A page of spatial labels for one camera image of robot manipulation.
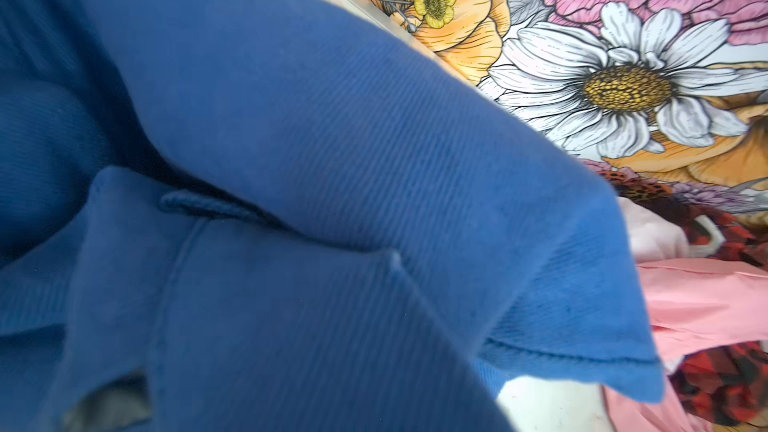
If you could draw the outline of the blue polo shirt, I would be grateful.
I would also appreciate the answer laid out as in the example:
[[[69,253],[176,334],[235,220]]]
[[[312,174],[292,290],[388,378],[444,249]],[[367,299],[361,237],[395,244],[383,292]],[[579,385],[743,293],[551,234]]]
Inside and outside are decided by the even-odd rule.
[[[5,431],[506,431],[663,394],[611,187],[322,0],[1,0]]]

